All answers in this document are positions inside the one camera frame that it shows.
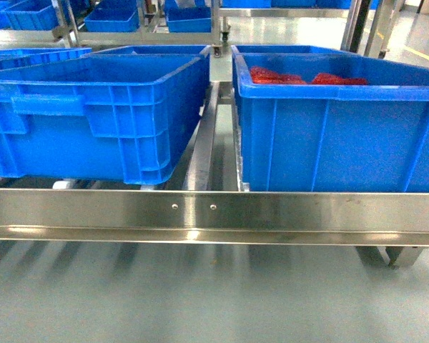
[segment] stainless steel rail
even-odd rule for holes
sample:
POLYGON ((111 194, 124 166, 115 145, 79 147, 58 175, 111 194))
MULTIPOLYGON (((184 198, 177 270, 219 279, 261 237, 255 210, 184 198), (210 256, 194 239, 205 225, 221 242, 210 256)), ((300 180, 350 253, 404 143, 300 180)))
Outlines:
MULTIPOLYGON (((429 194, 201 192, 209 189, 216 108, 227 87, 215 82, 207 97, 184 183, 191 192, 80 189, 80 180, 61 189, 0 188, 0 239, 384 245, 399 262, 407 250, 391 247, 429 247, 429 194)), ((241 159, 237 170, 245 190, 241 159)))

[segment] floor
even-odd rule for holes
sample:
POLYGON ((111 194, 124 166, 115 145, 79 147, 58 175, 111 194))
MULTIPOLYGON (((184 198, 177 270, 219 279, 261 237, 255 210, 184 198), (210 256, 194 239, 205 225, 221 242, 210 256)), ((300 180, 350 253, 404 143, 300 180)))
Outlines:
MULTIPOLYGON (((232 43, 337 48, 342 19, 232 19, 232 43)), ((387 59, 429 66, 429 17, 402 13, 387 59)), ((228 52, 212 79, 230 78, 228 52)), ((228 106, 215 189, 234 189, 228 106)), ((1 342, 429 342, 429 249, 0 242, 1 342)))

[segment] crate rim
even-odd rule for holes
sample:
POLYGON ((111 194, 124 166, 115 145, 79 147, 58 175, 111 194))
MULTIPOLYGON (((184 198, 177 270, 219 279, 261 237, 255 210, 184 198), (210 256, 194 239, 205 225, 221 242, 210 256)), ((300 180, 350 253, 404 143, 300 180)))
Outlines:
MULTIPOLYGON (((116 11, 116 9, 101 9, 102 11, 116 11)), ((103 23, 103 22, 107 22, 107 23, 112 23, 112 22, 120 22, 120 23, 127 23, 128 21, 130 21, 130 19, 132 19, 134 16, 136 16, 138 14, 137 11, 133 11, 129 18, 127 19, 92 19, 91 16, 95 15, 96 11, 92 11, 91 13, 89 13, 89 15, 84 18, 84 20, 90 20, 90 21, 95 21, 97 23, 103 23)))
MULTIPOLYGON (((96 56, 82 56, 78 59, 70 59, 70 60, 66 60, 66 61, 58 61, 58 62, 52 62, 49 64, 67 64, 67 63, 74 63, 77 62, 79 59, 89 59, 89 58, 94 58, 94 59, 107 59, 108 56, 101 56, 101 55, 96 55, 96 56)), ((169 72, 168 74, 165 74, 164 76, 158 78, 155 81, 150 81, 150 82, 95 82, 95 81, 24 81, 24 80, 0 80, 0 84, 33 84, 33 85, 52 85, 52 86, 79 86, 79 85, 85 85, 85 86, 151 86, 151 85, 158 85, 158 84, 163 84, 164 82, 166 82, 168 79, 170 79, 171 77, 173 77, 174 75, 180 73, 181 71, 185 70, 186 68, 188 68, 189 66, 197 63, 198 61, 201 61, 202 59, 198 56, 193 56, 192 59, 190 61, 188 61, 187 63, 179 66, 178 68, 174 69, 173 71, 169 72)), ((19 68, 10 68, 10 69, 5 69, 5 70, 0 70, 0 73, 6 73, 9 71, 15 71, 18 69, 23 69, 23 68, 37 68, 37 67, 43 67, 49 64, 40 64, 40 65, 36 65, 36 66, 21 66, 19 68)))
MULTIPOLYGON (((167 55, 170 55, 170 56, 171 55, 185 55, 185 56, 187 56, 187 55, 195 55, 195 56, 197 56, 197 55, 204 55, 205 57, 207 57, 209 55, 210 51, 211 51, 211 48, 212 48, 211 45, 204 45, 204 44, 195 44, 195 45, 187 45, 187 44, 185 44, 185 45, 169 45, 169 44, 165 44, 165 45, 125 45, 125 46, 119 46, 117 48, 110 48, 110 49, 95 51, 95 52, 90 53, 89 56, 93 56, 93 55, 99 56, 99 55, 102 55, 106 51, 117 50, 117 49, 135 48, 135 47, 139 47, 139 48, 142 48, 142 47, 156 47, 156 46, 162 47, 162 48, 175 47, 175 46, 178 46, 178 47, 200 46, 201 48, 203 47, 203 49, 200 52, 198 52, 198 53, 184 53, 184 52, 183 53, 178 53, 178 52, 173 53, 172 52, 172 53, 168 53, 168 54, 167 53, 158 53, 158 54, 155 54, 155 53, 149 52, 149 53, 146 53, 146 54, 138 54, 138 55, 133 55, 133 56, 146 56, 146 55, 155 55, 155 56, 162 56, 162 55, 164 55, 164 56, 167 56, 167 55)), ((105 54, 105 55, 110 55, 110 56, 115 56, 116 55, 117 56, 117 55, 130 55, 130 54, 105 54)))
POLYGON ((16 10, 12 10, 13 7, 16 7, 16 6, 20 5, 20 4, 23 4, 24 2, 28 2, 30 4, 33 3, 33 1, 31 1, 31 0, 24 0, 24 1, 20 1, 20 2, 18 2, 16 4, 14 4, 13 6, 10 6, 10 7, 6 8, 6 9, 2 9, 1 11, 2 12, 5 11, 5 12, 8 12, 8 13, 9 12, 13 12, 13 13, 26 13, 26 14, 28 14, 28 13, 40 13, 42 11, 45 11, 48 7, 52 7, 52 5, 50 4, 48 6, 43 7, 39 11, 16 11, 16 10))
MULTIPOLYGON (((285 56, 302 56, 302 54, 282 54, 285 56)), ((335 54, 317 54, 318 56, 334 56, 335 54)), ((371 59, 363 56, 351 56, 346 55, 349 58, 361 58, 361 59, 371 59)), ((254 84, 252 82, 251 73, 248 69, 243 54, 236 54, 233 56, 235 63, 237 65, 237 85, 238 92, 241 97, 248 99, 327 99, 327 100, 337 100, 337 101, 429 101, 429 86, 382 86, 382 85, 367 85, 367 86, 345 86, 345 85, 287 85, 287 84, 254 84), (307 90, 309 94, 302 95, 293 94, 291 89, 298 90, 307 90), (414 94, 417 90, 425 92, 425 94, 420 94, 419 98, 410 98, 411 94, 414 94), (269 91, 273 92, 274 95, 264 95, 264 92, 269 91), (373 94, 367 93, 366 91, 381 91, 387 92, 387 99, 383 97, 375 98, 373 94)), ((400 64, 403 66, 409 66, 408 64, 391 62, 394 64, 400 64)), ((429 71, 429 68, 425 67, 416 67, 422 70, 429 71)))

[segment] metal post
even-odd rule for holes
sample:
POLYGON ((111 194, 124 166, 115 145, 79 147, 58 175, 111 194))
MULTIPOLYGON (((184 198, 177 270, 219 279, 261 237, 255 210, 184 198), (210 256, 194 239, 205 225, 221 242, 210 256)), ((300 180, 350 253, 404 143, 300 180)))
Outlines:
POLYGON ((64 15, 64 7, 62 5, 62 0, 51 0, 52 6, 56 11, 57 21, 59 22, 59 26, 62 28, 64 32, 64 45, 66 48, 71 48, 73 46, 72 38, 70 37, 70 29, 68 24, 66 23, 65 15, 64 15))
POLYGON ((363 37, 371 0, 352 0, 341 49, 357 53, 363 37))
POLYGON ((212 0, 212 38, 213 46, 215 47, 214 54, 217 55, 217 50, 221 47, 221 23, 220 23, 220 0, 212 0))
POLYGON ((70 22, 73 24, 73 32, 74 32, 74 39, 75 39, 75 46, 79 46, 79 35, 78 35, 78 23, 77 19, 74 16, 72 4, 70 4, 70 0, 65 0, 65 3, 69 10, 69 18, 70 22))
POLYGON ((382 0, 375 12, 370 35, 365 47, 365 56, 384 57, 388 48, 389 38, 399 16, 404 0, 382 0))
POLYGON ((387 247, 386 253, 390 261, 390 267, 411 267, 414 265, 423 247, 387 247))

